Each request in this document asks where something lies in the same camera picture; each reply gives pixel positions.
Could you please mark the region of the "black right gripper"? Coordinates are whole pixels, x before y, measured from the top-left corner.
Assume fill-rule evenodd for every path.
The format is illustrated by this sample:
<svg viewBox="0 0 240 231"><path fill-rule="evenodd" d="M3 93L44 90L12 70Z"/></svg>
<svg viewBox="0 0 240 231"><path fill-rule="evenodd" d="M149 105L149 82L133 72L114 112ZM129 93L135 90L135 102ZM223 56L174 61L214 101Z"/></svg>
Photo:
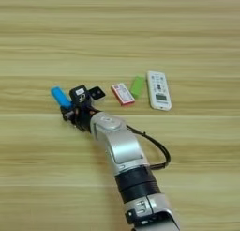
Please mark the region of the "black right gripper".
<svg viewBox="0 0 240 231"><path fill-rule="evenodd" d="M80 103L72 102L72 107L61 106L60 111L65 121L70 121L80 131L90 132L92 117L99 113L99 110L92 106L90 100Z"/></svg>

